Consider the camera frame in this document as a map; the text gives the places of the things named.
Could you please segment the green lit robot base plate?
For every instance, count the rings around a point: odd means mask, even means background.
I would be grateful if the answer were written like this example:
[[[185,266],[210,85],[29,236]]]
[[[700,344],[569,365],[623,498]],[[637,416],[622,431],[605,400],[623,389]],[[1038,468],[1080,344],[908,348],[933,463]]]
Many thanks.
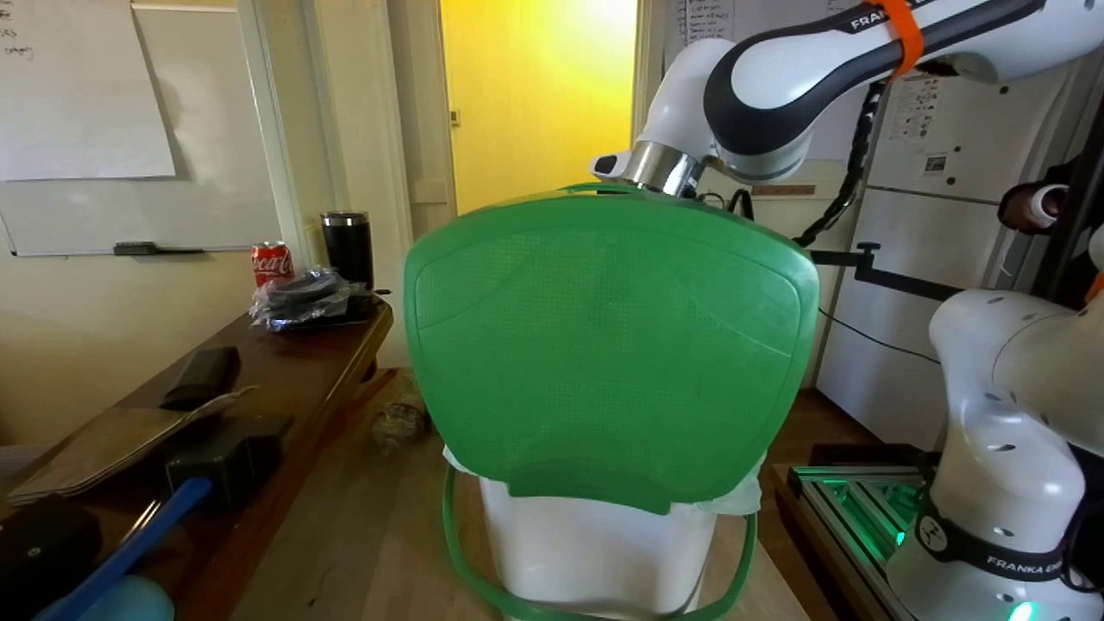
[[[912,538],[923,477],[915,466],[793,466],[785,485],[796,526],[867,582],[887,582],[887,563]]]

